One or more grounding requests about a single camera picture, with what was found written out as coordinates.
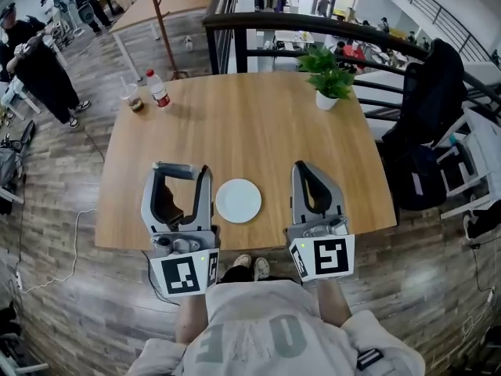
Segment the wooden stand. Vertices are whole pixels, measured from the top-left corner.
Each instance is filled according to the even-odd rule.
[[[174,61],[174,55],[172,54],[171,45],[169,44],[169,40],[167,37],[167,32],[165,30],[164,20],[162,18],[162,14],[160,12],[160,3],[158,0],[152,0],[153,6],[155,7],[155,13],[157,13],[158,25],[160,27],[160,32],[162,34],[162,39],[164,39],[164,45],[167,50],[167,55],[169,60],[171,61],[172,66],[172,79],[180,79],[180,78],[188,78],[188,73],[186,71],[179,71],[178,66]]]

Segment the white plate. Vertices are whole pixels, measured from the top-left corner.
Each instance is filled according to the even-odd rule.
[[[251,181],[230,179],[216,194],[216,208],[229,222],[248,222],[261,209],[261,194]]]

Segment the white flower pot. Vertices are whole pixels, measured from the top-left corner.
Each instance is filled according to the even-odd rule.
[[[331,99],[324,96],[320,91],[316,91],[316,106],[322,110],[330,110],[339,99]]]

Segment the plastic cup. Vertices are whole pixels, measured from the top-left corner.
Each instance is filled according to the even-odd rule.
[[[140,111],[144,107],[138,90],[139,88],[136,84],[127,84],[122,87],[120,92],[120,99],[122,99],[132,111]]]

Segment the black cap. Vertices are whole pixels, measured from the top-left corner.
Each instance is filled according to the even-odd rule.
[[[6,16],[8,16],[16,8],[16,3],[10,3],[6,6],[0,13],[0,21],[2,21]]]

